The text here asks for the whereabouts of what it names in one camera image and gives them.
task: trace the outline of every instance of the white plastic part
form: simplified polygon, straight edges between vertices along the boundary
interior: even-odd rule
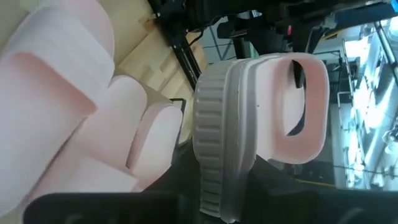
[[[313,118],[306,112],[305,124],[310,129],[304,127],[305,135],[299,138],[285,136],[300,121],[304,108],[304,90],[296,89],[289,78],[293,76],[289,65],[295,59],[305,70],[311,94],[306,111],[319,112],[317,116],[311,113]],[[239,221],[256,153],[266,160],[276,157],[293,163],[313,159],[325,139],[328,94],[324,64],[306,54],[273,54],[210,66],[197,83],[194,102],[193,147],[201,169],[201,212],[227,223]],[[312,119],[319,125],[314,126]],[[318,139],[308,138],[309,134]],[[288,149],[281,139],[298,143],[306,139],[309,149],[303,149],[304,145],[289,156],[286,153],[295,146],[289,144]]]

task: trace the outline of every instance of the red light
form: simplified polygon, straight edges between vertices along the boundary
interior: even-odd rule
[[[289,25],[287,27],[287,35],[292,35],[292,26],[291,25]]]

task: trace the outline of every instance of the black metal frame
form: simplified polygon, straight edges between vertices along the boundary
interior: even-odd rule
[[[185,107],[187,106],[187,101],[183,98],[172,98],[170,100],[172,103],[181,102],[181,112],[182,112],[182,118],[183,118],[184,112],[185,112]],[[173,152],[173,156],[172,156],[172,164],[178,159],[178,157],[180,155],[179,142],[180,142],[181,129],[182,129],[182,122],[181,122],[181,126],[180,126],[180,131],[178,132],[177,139],[175,140],[175,147],[174,147],[174,152]]]
[[[229,21],[232,21],[236,18],[237,18],[236,15],[228,16]],[[232,38],[232,43],[234,45],[235,55],[236,55],[237,59],[244,59],[244,58],[248,57],[248,55],[246,55],[246,53],[244,51],[244,38],[243,37]]]
[[[166,0],[163,4],[160,3],[162,2],[160,0],[148,0],[148,2],[155,13],[157,25],[173,48],[190,86],[194,90],[201,71],[187,41],[188,30],[183,24],[183,18],[178,16],[183,15],[184,1]]]
[[[330,82],[330,85],[337,85],[337,92],[340,91],[340,81],[341,81],[341,72],[342,72],[342,68],[343,68],[343,57],[341,56],[341,52],[340,50],[329,50],[329,51],[324,51],[324,52],[317,52],[314,53],[314,55],[321,55],[321,54],[335,54],[336,56],[338,56],[338,63],[340,65],[340,69],[339,69],[339,74],[338,74],[338,81],[337,82]]]

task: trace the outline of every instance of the white plastic handle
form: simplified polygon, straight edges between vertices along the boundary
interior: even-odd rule
[[[313,55],[294,53],[283,56],[291,63],[295,60],[304,69],[306,80],[305,122],[303,130],[295,136],[286,136],[283,119],[277,118],[273,159],[289,164],[303,164],[316,158],[326,137],[329,104],[329,79],[326,66]]]

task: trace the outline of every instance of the wire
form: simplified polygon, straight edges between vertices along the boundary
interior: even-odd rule
[[[222,58],[220,58],[221,60],[225,60],[225,57],[226,57],[226,55],[228,54],[228,51],[229,51],[229,48],[230,48],[231,46],[230,45],[228,45],[226,48],[225,48],[225,51],[224,51],[224,54],[223,54],[223,57]]]
[[[370,174],[381,174],[383,175],[383,177],[386,175],[385,172],[377,172],[377,171],[371,171],[371,170],[361,170],[361,169],[355,169],[355,168],[351,168],[351,167],[345,167],[345,166],[333,166],[336,168],[343,168],[343,169],[348,169],[348,170],[353,170],[353,171],[360,171],[360,172],[367,172]],[[391,174],[387,174],[389,177],[398,177],[398,175],[391,175]]]
[[[198,41],[199,39],[201,39],[201,38],[203,37],[203,33],[204,33],[204,32],[205,32],[205,30],[200,29],[200,35],[199,35],[197,38],[193,39],[192,42],[189,44],[189,46],[192,46],[192,44],[194,44],[196,41]]]
[[[233,45],[232,43],[228,43],[228,44],[218,44],[218,45],[214,45],[214,46],[208,46],[208,47],[203,47],[203,49],[209,49],[209,48],[213,48],[213,47],[217,47],[217,46],[229,46],[229,45]]]
[[[318,185],[318,186],[322,186],[322,187],[336,188],[336,186],[334,184],[326,184],[326,183],[314,182],[314,181],[302,180],[302,179],[294,179],[294,180],[299,183],[304,183],[304,184],[312,184],[312,185]]]
[[[209,27],[209,30],[210,30],[211,38],[213,39],[214,43],[216,44],[216,50],[217,50],[218,58],[219,58],[220,60],[222,60],[220,48],[218,47],[216,35],[214,34],[214,31],[213,31],[212,26]]]
[[[236,58],[236,56],[230,57],[230,58],[227,58],[227,59],[224,59],[224,60],[231,60],[231,59],[234,59],[234,58]]]

